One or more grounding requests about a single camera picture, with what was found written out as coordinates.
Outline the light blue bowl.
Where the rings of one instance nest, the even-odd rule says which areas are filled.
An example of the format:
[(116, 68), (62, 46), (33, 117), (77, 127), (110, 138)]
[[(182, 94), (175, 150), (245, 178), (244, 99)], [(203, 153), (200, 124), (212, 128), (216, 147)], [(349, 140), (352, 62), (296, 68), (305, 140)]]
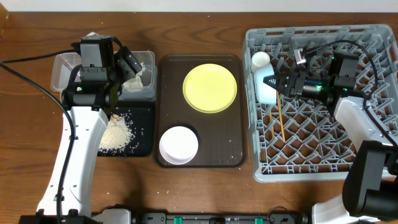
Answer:
[(274, 69), (271, 64), (254, 71), (256, 99), (259, 103), (267, 105), (275, 105), (277, 103), (277, 91), (264, 83), (264, 78), (271, 75), (274, 75)]

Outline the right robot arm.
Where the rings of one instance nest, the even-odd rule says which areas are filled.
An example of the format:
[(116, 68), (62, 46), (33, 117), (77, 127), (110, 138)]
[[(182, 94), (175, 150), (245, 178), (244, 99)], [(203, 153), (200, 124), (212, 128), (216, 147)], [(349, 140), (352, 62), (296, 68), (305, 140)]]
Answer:
[(312, 223), (388, 222), (397, 219), (397, 137), (377, 117), (365, 94), (353, 87), (353, 76), (315, 80), (306, 73), (281, 73), (261, 79), (279, 93), (321, 101), (345, 129), (357, 153), (341, 195), (312, 207)]

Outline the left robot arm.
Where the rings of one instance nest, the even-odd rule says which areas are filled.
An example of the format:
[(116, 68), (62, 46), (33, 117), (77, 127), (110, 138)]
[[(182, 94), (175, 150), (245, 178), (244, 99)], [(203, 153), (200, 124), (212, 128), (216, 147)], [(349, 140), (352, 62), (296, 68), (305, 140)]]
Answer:
[(34, 215), (20, 223), (132, 223), (126, 208), (91, 212), (91, 186), (101, 139), (121, 85), (142, 70), (127, 47), (83, 44), (62, 93), (63, 133), (53, 173)]

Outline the yellow plate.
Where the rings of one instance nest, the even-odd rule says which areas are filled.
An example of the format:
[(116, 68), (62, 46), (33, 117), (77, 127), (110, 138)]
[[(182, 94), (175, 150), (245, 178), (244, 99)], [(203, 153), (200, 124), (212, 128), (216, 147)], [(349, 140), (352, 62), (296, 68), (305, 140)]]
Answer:
[(193, 109), (202, 113), (219, 113), (233, 103), (238, 94), (238, 85), (227, 68), (206, 63), (187, 73), (182, 91)]

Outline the white cup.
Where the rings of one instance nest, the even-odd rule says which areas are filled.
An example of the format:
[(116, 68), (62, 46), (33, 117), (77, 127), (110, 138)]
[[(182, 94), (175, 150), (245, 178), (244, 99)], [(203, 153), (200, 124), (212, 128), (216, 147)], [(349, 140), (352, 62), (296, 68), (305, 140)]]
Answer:
[(251, 58), (251, 69), (255, 72), (257, 69), (270, 64), (271, 59), (267, 52), (256, 52)]

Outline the white napkin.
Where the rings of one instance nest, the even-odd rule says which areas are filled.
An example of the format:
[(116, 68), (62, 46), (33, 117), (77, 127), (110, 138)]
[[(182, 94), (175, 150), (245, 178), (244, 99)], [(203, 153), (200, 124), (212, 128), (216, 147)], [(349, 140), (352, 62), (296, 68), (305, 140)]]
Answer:
[(123, 88), (126, 91), (138, 91), (144, 87), (142, 84), (141, 76), (142, 76), (143, 72), (146, 70), (146, 67), (143, 62), (141, 62), (140, 65), (142, 67), (141, 71), (138, 72), (134, 78), (126, 81), (123, 84)]

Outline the wooden chopstick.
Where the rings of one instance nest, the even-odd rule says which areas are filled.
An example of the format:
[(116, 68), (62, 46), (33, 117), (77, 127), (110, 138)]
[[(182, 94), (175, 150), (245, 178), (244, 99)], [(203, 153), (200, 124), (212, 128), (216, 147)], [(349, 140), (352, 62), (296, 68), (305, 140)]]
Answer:
[(278, 112), (279, 112), (279, 121), (280, 121), (280, 128), (281, 128), (281, 135), (282, 135), (282, 140), (285, 143), (285, 133), (284, 133), (284, 124), (283, 124), (283, 117), (282, 117), (282, 107), (280, 104), (280, 95), (279, 92), (277, 91), (277, 107), (278, 107)]
[(272, 115), (272, 110), (269, 112), (269, 119), (270, 119), (270, 126), (271, 126), (271, 136), (272, 139), (275, 137), (275, 132), (274, 132), (274, 121), (273, 121), (273, 115)]

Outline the pink bowl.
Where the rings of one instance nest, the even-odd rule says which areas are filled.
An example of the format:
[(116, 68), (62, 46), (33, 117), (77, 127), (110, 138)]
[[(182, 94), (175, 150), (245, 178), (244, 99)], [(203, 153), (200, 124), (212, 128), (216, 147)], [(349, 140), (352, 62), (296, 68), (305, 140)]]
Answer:
[(182, 165), (190, 162), (198, 152), (197, 135), (185, 126), (174, 126), (160, 138), (160, 155), (173, 165)]

